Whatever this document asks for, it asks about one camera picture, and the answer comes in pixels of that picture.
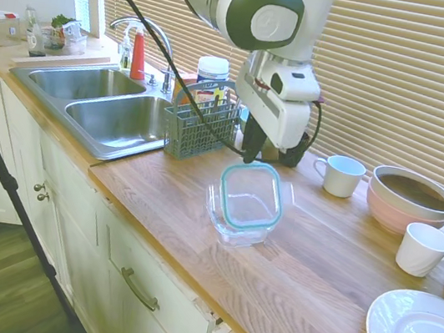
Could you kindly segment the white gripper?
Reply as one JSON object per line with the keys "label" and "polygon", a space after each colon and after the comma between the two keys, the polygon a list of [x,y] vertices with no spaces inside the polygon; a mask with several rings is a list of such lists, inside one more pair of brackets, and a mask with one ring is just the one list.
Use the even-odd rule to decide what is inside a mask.
{"label": "white gripper", "polygon": [[301,141],[309,123],[309,103],[282,101],[270,89],[259,88],[245,66],[238,74],[235,87],[241,102],[252,114],[245,123],[242,144],[245,162],[255,161],[267,138],[278,149],[292,149]]}

